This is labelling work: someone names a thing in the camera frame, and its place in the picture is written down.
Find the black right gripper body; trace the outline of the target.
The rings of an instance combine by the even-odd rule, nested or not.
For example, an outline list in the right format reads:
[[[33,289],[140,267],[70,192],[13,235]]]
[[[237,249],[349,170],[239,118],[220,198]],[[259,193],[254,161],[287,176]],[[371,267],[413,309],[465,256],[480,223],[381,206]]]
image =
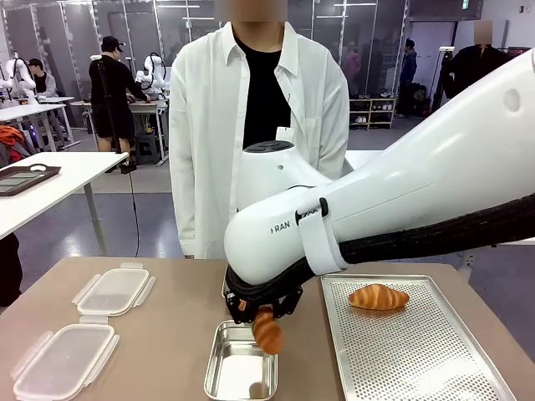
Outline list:
[[[262,284],[240,291],[228,288],[225,301],[231,314],[257,314],[262,307],[270,307],[273,314],[293,314],[302,294],[301,286]]]

